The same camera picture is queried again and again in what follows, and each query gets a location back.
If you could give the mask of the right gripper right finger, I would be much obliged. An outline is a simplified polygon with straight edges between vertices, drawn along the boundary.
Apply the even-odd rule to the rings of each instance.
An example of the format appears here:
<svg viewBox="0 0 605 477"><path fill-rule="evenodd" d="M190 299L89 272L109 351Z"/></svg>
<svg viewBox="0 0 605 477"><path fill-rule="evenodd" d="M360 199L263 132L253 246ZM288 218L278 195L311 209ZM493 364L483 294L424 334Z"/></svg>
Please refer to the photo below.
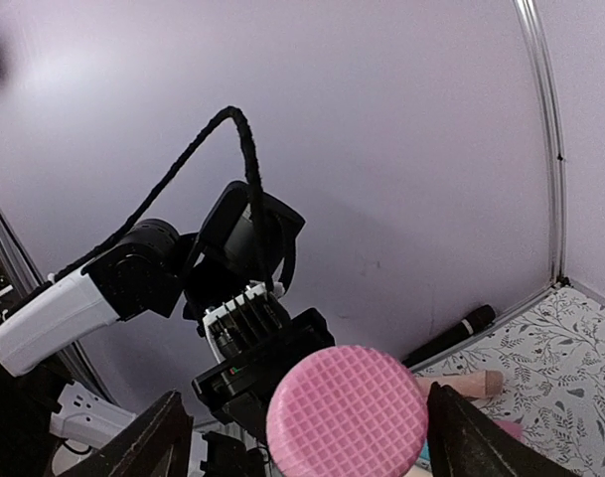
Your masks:
<svg viewBox="0 0 605 477"><path fill-rule="evenodd" d="M427 410L435 477L574 474L512 437L449 386L431 386Z"/></svg>

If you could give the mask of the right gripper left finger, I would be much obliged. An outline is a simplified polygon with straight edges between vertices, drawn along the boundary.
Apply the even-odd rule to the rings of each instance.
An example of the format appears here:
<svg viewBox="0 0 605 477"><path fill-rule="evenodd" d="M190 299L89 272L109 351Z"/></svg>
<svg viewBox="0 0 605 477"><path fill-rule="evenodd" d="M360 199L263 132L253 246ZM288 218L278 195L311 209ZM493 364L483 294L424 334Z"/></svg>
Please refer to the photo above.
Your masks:
<svg viewBox="0 0 605 477"><path fill-rule="evenodd" d="M193 419L181 394L169 391L96 454L80 464L82 476L186 476Z"/></svg>

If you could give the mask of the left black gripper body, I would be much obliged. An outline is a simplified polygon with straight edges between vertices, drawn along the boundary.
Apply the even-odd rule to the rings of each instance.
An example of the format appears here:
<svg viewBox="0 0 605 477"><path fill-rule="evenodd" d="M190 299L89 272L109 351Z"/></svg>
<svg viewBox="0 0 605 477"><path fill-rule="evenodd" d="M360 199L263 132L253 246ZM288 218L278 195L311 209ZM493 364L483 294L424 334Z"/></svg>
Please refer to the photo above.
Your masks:
<svg viewBox="0 0 605 477"><path fill-rule="evenodd" d="M264 444L278 384L307 356L334 345L325 318L309 308L262 343L194 378L192 387L219 422L234 422Z"/></svg>

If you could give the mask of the short pink microphone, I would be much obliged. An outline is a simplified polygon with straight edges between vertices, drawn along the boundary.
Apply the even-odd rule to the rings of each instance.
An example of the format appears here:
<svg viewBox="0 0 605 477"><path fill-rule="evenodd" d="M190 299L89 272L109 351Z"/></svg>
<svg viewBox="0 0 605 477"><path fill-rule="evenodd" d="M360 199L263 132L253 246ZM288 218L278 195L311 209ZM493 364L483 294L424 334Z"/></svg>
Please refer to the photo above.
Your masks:
<svg viewBox="0 0 605 477"><path fill-rule="evenodd" d="M523 427L520 423L505 420L495 420L495 424L517 441L523 441Z"/></svg>

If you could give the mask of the beige microphone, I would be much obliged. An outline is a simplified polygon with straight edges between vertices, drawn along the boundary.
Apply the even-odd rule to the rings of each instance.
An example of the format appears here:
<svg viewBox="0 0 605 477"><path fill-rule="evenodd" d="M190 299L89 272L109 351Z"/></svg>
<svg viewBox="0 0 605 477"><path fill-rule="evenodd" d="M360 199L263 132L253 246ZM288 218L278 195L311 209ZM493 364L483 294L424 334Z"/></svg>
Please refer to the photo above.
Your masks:
<svg viewBox="0 0 605 477"><path fill-rule="evenodd" d="M493 398L503 392L504 375L499 371L488 370L466 375L450 375L439 377L416 377L422 392L429 394L433 384L449 386L464 398L486 399Z"/></svg>

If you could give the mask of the tall pink microphone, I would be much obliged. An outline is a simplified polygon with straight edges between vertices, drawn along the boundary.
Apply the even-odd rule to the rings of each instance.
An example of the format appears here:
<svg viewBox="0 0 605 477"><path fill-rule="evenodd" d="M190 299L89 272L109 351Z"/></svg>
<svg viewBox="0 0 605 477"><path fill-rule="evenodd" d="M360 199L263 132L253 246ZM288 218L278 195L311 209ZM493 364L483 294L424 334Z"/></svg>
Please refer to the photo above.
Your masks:
<svg viewBox="0 0 605 477"><path fill-rule="evenodd" d="M403 476L427 427L424 394L404 365L375 349L334 346L278 384L266 438L285 476Z"/></svg>

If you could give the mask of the black microphone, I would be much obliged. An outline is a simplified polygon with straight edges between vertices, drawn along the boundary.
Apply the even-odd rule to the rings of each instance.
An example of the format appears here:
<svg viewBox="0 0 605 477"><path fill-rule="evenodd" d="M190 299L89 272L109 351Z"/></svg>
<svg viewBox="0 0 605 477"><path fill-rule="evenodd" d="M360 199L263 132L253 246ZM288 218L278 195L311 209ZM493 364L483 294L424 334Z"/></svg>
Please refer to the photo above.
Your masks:
<svg viewBox="0 0 605 477"><path fill-rule="evenodd" d="M482 305L462 318L459 323L409 353L401 362L407 368L418 365L489 328L496 317L496 311L491 305Z"/></svg>

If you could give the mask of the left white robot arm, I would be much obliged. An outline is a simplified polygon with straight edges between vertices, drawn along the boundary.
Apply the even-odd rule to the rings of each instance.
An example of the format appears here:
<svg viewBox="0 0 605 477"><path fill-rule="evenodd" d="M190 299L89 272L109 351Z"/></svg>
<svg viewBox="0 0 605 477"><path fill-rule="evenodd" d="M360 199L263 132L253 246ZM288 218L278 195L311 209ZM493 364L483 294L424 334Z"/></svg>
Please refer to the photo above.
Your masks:
<svg viewBox="0 0 605 477"><path fill-rule="evenodd" d="M254 226L249 187L229 183L199 231L180 235L147 219L95 258L10 311L0 324L0 365L28 374L75 340L145 312L169 317L177 305L216 359L194 378L198 400L221 423L259 441L279 382L300 361L334 345L315 309L291 316L281 304L293 277L304 219L263 196L265 230Z"/></svg>

